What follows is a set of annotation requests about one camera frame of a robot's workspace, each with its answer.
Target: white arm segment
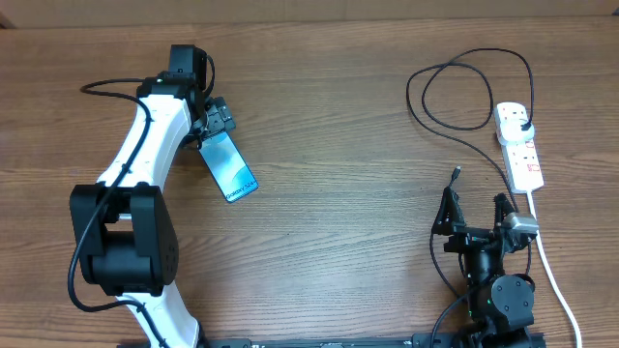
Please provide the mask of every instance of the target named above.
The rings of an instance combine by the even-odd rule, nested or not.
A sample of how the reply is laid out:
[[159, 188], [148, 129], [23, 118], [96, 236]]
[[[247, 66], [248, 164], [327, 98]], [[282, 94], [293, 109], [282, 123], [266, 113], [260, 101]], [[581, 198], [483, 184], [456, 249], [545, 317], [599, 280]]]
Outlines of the white arm segment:
[[[142, 148], [133, 161], [131, 171], [127, 173], [119, 187], [132, 188], [139, 182], [145, 182], [158, 186], [163, 191], [165, 178], [176, 150], [183, 137], [190, 131], [192, 116], [187, 102], [175, 99], [171, 95], [150, 95], [140, 100], [148, 106], [153, 122]], [[135, 121], [127, 134], [123, 147], [97, 182], [105, 182], [106, 186], [110, 186], [118, 177], [122, 165], [129, 158], [144, 131], [145, 119], [144, 110], [138, 106]]]
[[[199, 327], [185, 308], [181, 294], [178, 292], [176, 282], [165, 285], [162, 295], [153, 297], [144, 293], [125, 293], [116, 297], [118, 300], [137, 300], [146, 304], [146, 310], [150, 314], [157, 331], [165, 339], [170, 348], [193, 348], [199, 339]], [[135, 311], [135, 307], [128, 305], [129, 310], [139, 322], [142, 330], [148, 335], [151, 348], [159, 348], [159, 342], [151, 332], [146, 319], [141, 313]]]

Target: white power strip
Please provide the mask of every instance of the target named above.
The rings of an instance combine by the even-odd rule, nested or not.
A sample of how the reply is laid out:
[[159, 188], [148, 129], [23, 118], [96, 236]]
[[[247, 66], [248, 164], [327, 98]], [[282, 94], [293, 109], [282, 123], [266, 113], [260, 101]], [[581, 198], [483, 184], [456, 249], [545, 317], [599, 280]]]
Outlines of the white power strip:
[[[544, 185], [544, 177], [542, 176], [540, 159], [533, 143], [533, 126], [531, 126], [530, 130], [521, 130], [519, 127], [514, 127], [514, 125], [520, 124], [522, 120], [526, 119], [526, 109], [523, 105], [515, 102], [501, 102], [494, 109], [496, 135], [503, 149], [503, 159], [505, 160], [505, 167], [510, 178], [510, 189], [513, 193], [526, 193], [531, 215], [537, 218], [532, 192]], [[554, 290], [574, 327], [576, 347], [582, 348], [580, 327], [554, 279], [552, 269], [545, 257], [540, 231], [538, 231], [536, 242], [552, 290]]]

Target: wood grain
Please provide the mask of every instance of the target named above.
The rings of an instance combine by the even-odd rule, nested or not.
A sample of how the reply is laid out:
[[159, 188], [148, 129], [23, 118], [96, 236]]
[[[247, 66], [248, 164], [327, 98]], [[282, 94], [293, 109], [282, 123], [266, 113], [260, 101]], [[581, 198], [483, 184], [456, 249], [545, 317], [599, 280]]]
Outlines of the wood grain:
[[[492, 197], [505, 188], [476, 153], [411, 121], [404, 85], [466, 49], [501, 46], [524, 55], [535, 74], [546, 181], [536, 200], [548, 258], [585, 345], [616, 346], [618, 33], [607, 17], [0, 32], [0, 346], [110, 347], [144, 337], [127, 310], [82, 313], [66, 293], [69, 194], [106, 169], [135, 109], [77, 89], [154, 75], [171, 44], [215, 57], [215, 93], [230, 105], [232, 137], [260, 183], [227, 204], [192, 151], [179, 152], [167, 178], [182, 255], [177, 283], [208, 336], [429, 331], [452, 300], [427, 239], [453, 167], [463, 167], [456, 189], [471, 225], [488, 226]], [[517, 59], [483, 53], [464, 61], [487, 74], [496, 101], [528, 103]], [[413, 85], [416, 109], [426, 78]], [[464, 70], [446, 71], [428, 95], [437, 117], [459, 125], [479, 124], [487, 104], [482, 80]], [[492, 126], [457, 136], [501, 160]], [[456, 258], [438, 255], [461, 289]], [[525, 259], [508, 256], [508, 271], [521, 272]], [[571, 327], [537, 252], [532, 277], [533, 330], [550, 347], [569, 346]], [[89, 304], [109, 301], [81, 279], [77, 290]], [[465, 320], [461, 308], [444, 330]]]

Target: white cable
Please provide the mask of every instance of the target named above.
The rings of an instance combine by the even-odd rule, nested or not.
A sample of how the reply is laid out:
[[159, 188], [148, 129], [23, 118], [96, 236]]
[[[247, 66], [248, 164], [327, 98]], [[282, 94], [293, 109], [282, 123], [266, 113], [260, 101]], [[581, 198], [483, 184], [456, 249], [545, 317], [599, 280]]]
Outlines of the white cable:
[[[526, 191], [526, 199], [529, 202], [529, 210], [531, 211], [531, 215], [533, 215], [533, 218], [537, 218], [537, 215], [535, 214], [535, 205], [533, 204], [533, 193], [531, 193], [530, 190]], [[548, 280], [550, 280], [550, 285], [552, 285], [552, 290], [554, 290], [554, 293], [557, 295], [559, 302], [563, 306], [563, 309], [565, 309], [565, 312], [568, 314], [568, 317], [570, 318], [570, 322], [572, 322], [572, 326], [574, 327], [574, 332], [576, 336], [576, 348], [582, 348], [582, 337], [580, 336], [580, 327], [578, 326], [578, 323], [576, 322], [576, 318], [574, 317], [574, 314], [572, 313], [570, 306], [568, 305], [568, 303], [565, 301], [565, 298], [561, 294], [561, 291], [559, 290], [559, 286], [557, 285], [557, 282], [554, 280], [554, 275], [552, 274], [550, 265], [548, 265], [548, 260], [545, 258], [544, 246], [542, 245], [542, 235], [540, 234], [540, 231], [538, 231], [538, 237], [536, 238], [536, 241], [538, 244], [538, 250], [540, 251], [540, 258], [542, 259], [542, 263], [544, 264], [545, 272], [548, 275]]]

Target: wooden table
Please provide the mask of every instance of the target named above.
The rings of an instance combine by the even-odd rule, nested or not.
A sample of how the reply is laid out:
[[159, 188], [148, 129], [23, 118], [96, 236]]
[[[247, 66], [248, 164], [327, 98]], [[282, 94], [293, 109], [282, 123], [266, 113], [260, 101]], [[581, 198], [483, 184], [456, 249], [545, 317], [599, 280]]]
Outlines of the wooden table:
[[[0, 345], [111, 347], [144, 337], [124, 308], [87, 314], [67, 296], [69, 194], [107, 168], [135, 110], [77, 90], [155, 75], [171, 44], [196, 44], [215, 58], [215, 93], [225, 96], [238, 124], [232, 137], [260, 183], [227, 204], [192, 151], [178, 154], [167, 178], [181, 246], [177, 283], [209, 337], [430, 331], [453, 300], [427, 248], [441, 190], [461, 165], [465, 216], [489, 227], [492, 197], [505, 188], [479, 155], [411, 120], [404, 86], [416, 70], [466, 49], [500, 46], [524, 55], [535, 74], [546, 182], [535, 197], [548, 258], [585, 345], [615, 347], [618, 35], [616, 17], [0, 31]], [[528, 105], [515, 57], [463, 61], [487, 74], [496, 102]], [[413, 84], [417, 110], [427, 78]], [[477, 125], [487, 93], [476, 74], [451, 69], [429, 90], [428, 106], [445, 121]], [[493, 127], [457, 136], [502, 162]], [[442, 242], [439, 263], [461, 291], [457, 258], [440, 251]], [[525, 260], [525, 251], [508, 256], [508, 272], [522, 272]], [[572, 328], [536, 249], [533, 260], [533, 331], [551, 347], [570, 346]], [[77, 278], [84, 302], [110, 300]], [[442, 329], [465, 320], [460, 308]]]

